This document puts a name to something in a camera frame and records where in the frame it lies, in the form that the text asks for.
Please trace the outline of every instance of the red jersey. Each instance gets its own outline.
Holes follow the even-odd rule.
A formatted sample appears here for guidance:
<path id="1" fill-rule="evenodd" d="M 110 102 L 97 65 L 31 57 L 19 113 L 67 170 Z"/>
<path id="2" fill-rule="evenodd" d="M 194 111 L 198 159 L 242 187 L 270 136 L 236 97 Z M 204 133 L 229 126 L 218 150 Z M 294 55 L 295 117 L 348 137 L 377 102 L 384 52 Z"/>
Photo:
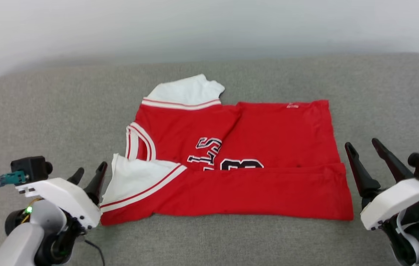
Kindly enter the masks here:
<path id="1" fill-rule="evenodd" d="M 103 225 L 152 213 L 353 219 L 328 101 L 224 106 L 223 90 L 199 75 L 144 98 L 113 159 Z"/>

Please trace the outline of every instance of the gray fabric surface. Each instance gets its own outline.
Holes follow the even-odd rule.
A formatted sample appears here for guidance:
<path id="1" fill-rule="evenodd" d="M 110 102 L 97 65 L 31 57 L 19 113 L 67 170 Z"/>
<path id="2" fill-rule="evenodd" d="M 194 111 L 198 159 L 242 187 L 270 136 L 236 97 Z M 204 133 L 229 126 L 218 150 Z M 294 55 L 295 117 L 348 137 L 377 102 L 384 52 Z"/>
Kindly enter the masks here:
<path id="1" fill-rule="evenodd" d="M 44 155 L 54 165 L 52 177 L 84 167 L 86 184 L 101 161 L 124 153 L 125 126 L 143 96 L 158 83 L 200 73 L 226 87 L 224 104 L 329 99 L 341 159 L 348 163 L 343 145 L 351 141 L 385 186 L 394 179 L 370 139 L 404 161 L 419 151 L 419 54 L 77 67 L 0 78 L 0 174 L 12 160 Z M 350 167 L 348 183 L 353 222 L 154 215 L 99 227 L 87 238 L 101 246 L 107 265 L 396 265 L 387 237 L 363 229 Z M 0 188 L 0 244 L 6 216 L 28 202 L 13 187 Z M 323 208 L 323 199 L 313 208 Z M 77 243 L 70 265 L 101 261 L 95 249 Z"/>

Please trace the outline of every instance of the white stripe trim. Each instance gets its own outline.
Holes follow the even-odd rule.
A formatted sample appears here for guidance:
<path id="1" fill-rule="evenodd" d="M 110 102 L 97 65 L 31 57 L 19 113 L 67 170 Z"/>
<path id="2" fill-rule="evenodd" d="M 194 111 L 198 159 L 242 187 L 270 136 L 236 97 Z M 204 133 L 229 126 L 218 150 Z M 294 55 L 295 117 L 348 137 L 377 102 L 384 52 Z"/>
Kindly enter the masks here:
<path id="1" fill-rule="evenodd" d="M 213 105 L 221 105 L 220 100 L 211 101 L 206 104 L 197 105 L 197 106 L 183 106 L 178 104 L 172 104 L 172 103 L 157 103 L 157 102 L 151 102 L 146 101 L 145 99 L 142 101 L 143 105 L 147 106 L 154 106 L 154 107 L 162 107 L 162 108 L 171 108 L 171 109 L 181 109 L 181 110 L 200 110 L 204 109 Z"/>
<path id="2" fill-rule="evenodd" d="M 137 152 L 139 151 L 139 136 L 135 129 L 127 127 L 126 134 L 126 157 L 128 160 L 135 160 L 137 158 Z"/>
<path id="3" fill-rule="evenodd" d="M 154 141 L 152 141 L 152 138 L 149 136 L 149 134 L 147 134 L 147 132 L 141 127 L 141 126 L 139 126 L 139 124 L 137 124 L 136 122 L 132 122 L 132 123 L 130 123 L 130 125 L 129 125 L 131 128 L 135 128 L 135 129 L 137 129 L 137 131 L 136 131 L 136 133 L 137 133 L 137 135 L 140 135 L 139 134 L 139 132 L 143 135 L 143 141 L 144 141 L 144 143 L 146 142 L 146 140 L 147 140 L 147 142 L 148 143 L 146 143 L 146 146 L 147 146 L 147 161 L 149 161 L 149 160 L 155 160 L 155 158 L 156 158 L 156 150 L 155 150 L 155 144 L 154 144 Z"/>
<path id="4" fill-rule="evenodd" d="M 154 194 L 155 192 L 157 192 L 159 189 L 161 189 L 162 187 L 164 187 L 165 185 L 167 185 L 168 183 L 170 183 L 172 180 L 175 179 L 175 177 L 179 176 L 179 174 L 183 173 L 184 170 L 186 170 L 186 167 L 179 164 L 177 167 L 171 169 L 169 171 L 172 172 L 173 170 L 175 170 L 171 175 L 165 175 L 165 179 L 158 185 L 156 185 L 155 187 L 153 187 L 152 189 L 150 189 L 149 191 L 146 191 L 145 193 L 142 193 L 141 195 L 131 198 L 129 200 L 117 203 L 117 204 L 113 204 L 113 205 L 109 205 L 106 207 L 102 207 L 101 208 L 101 213 L 103 212 L 108 212 L 108 211 L 112 211 L 112 210 L 116 210 L 122 207 L 125 207 L 129 204 L 132 204 L 134 202 L 137 202 L 139 200 L 142 200 L 146 197 L 149 197 L 150 195 Z"/>
<path id="5" fill-rule="evenodd" d="M 147 149 L 146 161 L 149 161 L 150 160 L 150 145 L 149 145 L 149 142 L 146 140 L 146 138 L 144 138 L 143 135 L 141 135 L 137 130 L 135 130 L 135 128 L 133 128 L 131 126 L 128 126 L 128 128 L 129 128 L 129 130 L 131 130 L 132 132 L 134 132 L 137 135 L 137 139 L 141 139 L 144 142 L 144 144 L 146 145 L 146 149 Z"/>

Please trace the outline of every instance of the red stripe trim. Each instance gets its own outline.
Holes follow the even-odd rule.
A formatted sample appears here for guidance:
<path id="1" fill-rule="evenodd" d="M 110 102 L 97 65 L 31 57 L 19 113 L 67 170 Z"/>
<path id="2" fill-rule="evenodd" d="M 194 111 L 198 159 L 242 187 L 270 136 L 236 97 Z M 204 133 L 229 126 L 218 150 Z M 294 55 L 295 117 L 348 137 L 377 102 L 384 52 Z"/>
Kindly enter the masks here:
<path id="1" fill-rule="evenodd" d="M 128 197 L 128 198 L 125 198 L 125 199 L 122 199 L 122 200 L 119 200 L 119 201 L 116 201 L 116 202 L 111 202 L 111 203 L 108 203 L 108 204 L 104 204 L 104 205 L 101 205 L 100 206 L 100 208 L 103 208 L 103 207 L 106 207 L 106 206 L 110 206 L 110 205 L 114 205 L 114 204 L 118 204 L 118 203 L 121 203 L 121 202 L 123 202 L 123 201 L 126 201 L 126 200 L 130 200 L 130 199 L 132 199 L 132 198 L 135 198 L 135 197 L 137 197 L 137 196 L 139 196 L 139 195 L 142 195 L 142 194 L 144 194 L 145 192 L 147 192 L 147 191 L 149 191 L 149 190 L 151 190 L 151 189 L 153 189 L 154 187 L 156 187 L 157 185 L 159 185 L 160 183 L 162 183 L 164 180 L 166 180 L 167 179 L 167 177 L 169 177 L 170 175 L 172 175 L 172 173 L 174 173 L 177 169 L 179 169 L 181 167 L 181 164 L 179 164 L 177 167 L 175 167 L 169 174 L 167 174 L 164 178 L 162 178 L 159 182 L 157 182 L 155 185 L 153 185 L 153 186 L 151 186 L 151 187 L 149 187 L 148 189 L 146 189 L 146 190 L 144 190 L 144 191 L 142 191 L 142 192 L 140 192 L 140 193 L 138 193 L 138 194 L 135 194 L 135 195 L 133 195 L 133 196 L 131 196 L 131 197 Z"/>
<path id="2" fill-rule="evenodd" d="M 129 159 L 130 156 L 130 129 L 127 130 L 127 135 L 128 135 L 128 150 L 127 150 L 127 159 Z"/>
<path id="3" fill-rule="evenodd" d="M 150 146 L 150 141 L 148 139 L 146 139 L 145 135 L 142 134 L 142 132 L 140 132 L 135 126 L 129 125 L 129 127 L 133 128 L 135 131 L 137 131 L 143 138 L 143 141 L 147 142 L 147 146 L 149 147 L 149 150 L 147 151 L 147 153 L 149 153 L 149 160 L 152 159 L 152 146 Z"/>
<path id="4" fill-rule="evenodd" d="M 211 100 L 211 101 L 208 101 L 208 102 L 205 102 L 205 103 L 202 103 L 202 104 L 197 104 L 197 105 L 184 105 L 184 104 L 179 104 L 179 103 L 163 102 L 163 101 L 157 101 L 157 100 L 150 100 L 150 99 L 145 98 L 145 97 L 144 97 L 144 100 L 143 101 L 149 101 L 149 102 L 161 103 L 161 104 L 171 104 L 171 105 L 187 106 L 187 107 L 197 107 L 197 106 L 209 104 L 209 103 L 220 101 L 220 100 L 219 99 L 214 99 L 214 100 Z"/>

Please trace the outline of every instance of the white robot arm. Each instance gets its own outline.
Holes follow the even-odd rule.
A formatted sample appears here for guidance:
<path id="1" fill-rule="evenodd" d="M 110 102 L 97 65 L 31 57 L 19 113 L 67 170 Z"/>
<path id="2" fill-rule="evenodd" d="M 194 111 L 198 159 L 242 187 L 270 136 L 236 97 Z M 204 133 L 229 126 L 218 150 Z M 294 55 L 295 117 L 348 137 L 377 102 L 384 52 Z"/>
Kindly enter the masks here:
<path id="1" fill-rule="evenodd" d="M 359 161 L 359 155 L 351 143 L 345 148 L 358 192 L 362 197 L 360 214 L 368 230 L 381 229 L 390 239 L 397 261 L 404 266 L 419 266 L 419 153 L 410 155 L 409 165 L 413 174 L 379 140 L 373 139 L 379 156 L 385 160 L 397 184 L 380 189 L 377 180 Z"/>
<path id="2" fill-rule="evenodd" d="M 77 184 L 83 176 L 83 168 L 67 180 L 48 180 L 51 165 L 43 157 L 12 162 L 13 173 L 19 171 L 25 177 L 24 183 L 16 184 L 19 193 L 40 198 L 33 200 L 26 209 L 12 212 L 7 217 L 5 229 L 8 236 L 0 247 L 0 266 L 66 263 L 71 257 L 75 240 L 99 224 L 101 212 L 98 199 L 107 167 L 106 162 L 101 163 L 90 184 L 81 189 Z M 7 183 L 7 180 L 1 179 L 0 187 L 4 185 L 1 182 Z"/>

